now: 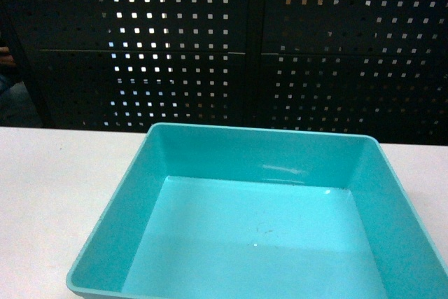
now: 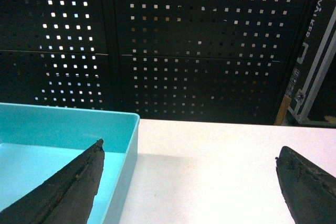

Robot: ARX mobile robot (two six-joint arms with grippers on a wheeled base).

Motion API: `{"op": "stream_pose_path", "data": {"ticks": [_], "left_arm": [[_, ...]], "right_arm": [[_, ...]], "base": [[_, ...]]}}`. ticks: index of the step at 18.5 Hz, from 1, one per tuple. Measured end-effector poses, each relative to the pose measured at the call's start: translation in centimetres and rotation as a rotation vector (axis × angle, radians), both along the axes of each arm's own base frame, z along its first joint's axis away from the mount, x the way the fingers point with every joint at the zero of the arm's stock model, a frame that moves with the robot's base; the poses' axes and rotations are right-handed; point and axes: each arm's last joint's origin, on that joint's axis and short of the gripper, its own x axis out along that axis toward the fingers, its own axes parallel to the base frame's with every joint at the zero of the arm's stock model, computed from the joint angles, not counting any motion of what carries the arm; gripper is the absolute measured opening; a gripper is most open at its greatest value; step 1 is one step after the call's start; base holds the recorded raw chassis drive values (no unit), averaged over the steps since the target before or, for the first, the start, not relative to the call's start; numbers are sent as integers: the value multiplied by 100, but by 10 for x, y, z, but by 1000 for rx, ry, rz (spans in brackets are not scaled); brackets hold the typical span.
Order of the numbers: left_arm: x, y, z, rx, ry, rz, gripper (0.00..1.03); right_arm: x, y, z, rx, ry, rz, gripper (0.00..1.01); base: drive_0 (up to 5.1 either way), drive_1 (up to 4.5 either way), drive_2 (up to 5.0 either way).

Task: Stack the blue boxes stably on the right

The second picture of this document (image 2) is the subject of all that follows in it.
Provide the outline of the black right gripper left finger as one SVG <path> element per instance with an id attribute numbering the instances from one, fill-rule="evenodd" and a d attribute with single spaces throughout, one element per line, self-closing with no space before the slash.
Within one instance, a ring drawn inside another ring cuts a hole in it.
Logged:
<path id="1" fill-rule="evenodd" d="M 87 223 L 105 152 L 100 139 L 34 190 L 1 211 L 1 223 Z"/>

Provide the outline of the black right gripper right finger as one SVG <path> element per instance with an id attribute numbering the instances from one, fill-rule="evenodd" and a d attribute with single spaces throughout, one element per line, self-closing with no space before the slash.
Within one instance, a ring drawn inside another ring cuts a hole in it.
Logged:
<path id="1" fill-rule="evenodd" d="M 281 193 L 295 223 L 335 223 L 335 177 L 284 146 L 276 158 Z"/>

